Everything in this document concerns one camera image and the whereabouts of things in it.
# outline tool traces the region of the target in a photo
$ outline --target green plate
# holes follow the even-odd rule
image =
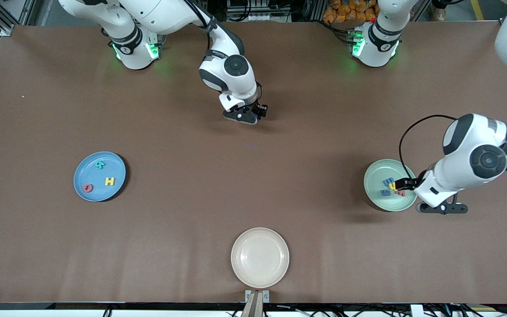
[[[412,178],[416,178],[410,168],[408,166],[406,168]],[[387,211],[403,211],[414,205],[417,197],[414,191],[406,191],[406,197],[397,195],[392,190],[390,191],[390,196],[381,195],[382,189],[389,189],[382,181],[390,177],[394,178],[395,181],[408,177],[402,168],[402,163],[386,158],[385,160],[376,161],[369,166],[365,172],[364,186],[365,192],[371,201]]]

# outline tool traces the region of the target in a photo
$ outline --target brown tabletop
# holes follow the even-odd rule
[[[243,299],[230,253],[269,227],[290,249],[276,302],[507,302],[507,174],[459,199],[462,215],[387,213],[362,179],[430,114],[507,121],[497,22],[410,24],[371,69],[318,24],[229,24],[263,84],[266,119],[223,119],[199,78],[205,35],[169,36],[142,71],[98,28],[17,27],[0,41],[0,302]],[[407,136],[419,173],[450,122]],[[123,193],[89,203],[79,162],[122,155]]]

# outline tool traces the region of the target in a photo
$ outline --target white plate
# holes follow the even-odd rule
[[[287,272],[287,243],[271,229],[249,229],[234,242],[231,261],[234,273],[245,285],[267,288],[275,285]]]

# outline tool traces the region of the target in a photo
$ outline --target plate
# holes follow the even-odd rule
[[[97,152],[86,157],[74,174],[74,189],[88,201],[104,201],[113,197],[125,183],[126,167],[113,152]]]
[[[414,173],[407,166],[408,172],[412,178],[416,178]],[[388,178],[393,178],[395,181],[401,178],[408,177],[402,168],[402,163],[396,160],[379,160],[371,164],[364,177],[365,192],[371,201],[378,207],[386,211],[403,211],[411,207],[416,201],[416,193],[414,191],[406,190],[406,197],[402,197],[394,193],[383,181]],[[390,191],[390,196],[382,196],[381,190],[387,189]]]
[[[249,229],[234,242],[231,262],[234,273],[245,285],[253,288],[273,286],[288,269],[287,243],[271,229]]]

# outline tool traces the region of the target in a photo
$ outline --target table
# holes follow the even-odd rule
[[[507,121],[497,22],[409,24],[372,69],[318,24],[228,24],[263,84],[266,119],[223,119],[197,69],[205,35],[169,36],[143,71],[98,28],[18,26],[0,42],[0,302],[233,302],[230,252],[269,227],[290,249],[275,302],[507,302],[507,174],[463,191],[463,215],[382,212],[366,168],[430,114]],[[403,145],[419,173],[450,122]],[[97,151],[129,181],[106,203],[72,188]]]

